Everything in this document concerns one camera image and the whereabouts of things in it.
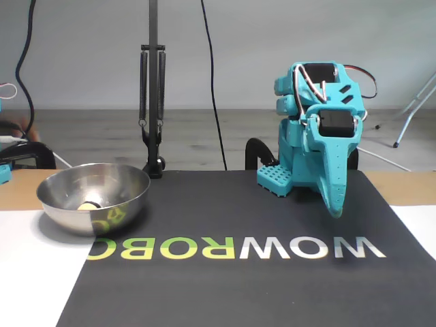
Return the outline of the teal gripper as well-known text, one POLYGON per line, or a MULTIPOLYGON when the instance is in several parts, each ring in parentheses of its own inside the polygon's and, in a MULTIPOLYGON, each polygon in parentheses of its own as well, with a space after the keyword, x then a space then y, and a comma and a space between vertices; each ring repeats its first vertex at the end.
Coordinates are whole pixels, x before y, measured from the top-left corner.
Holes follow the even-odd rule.
POLYGON ((360 143, 367 111, 347 104, 314 104, 300 117, 303 157, 328 212, 339 218, 347 189, 347 160, 360 143))

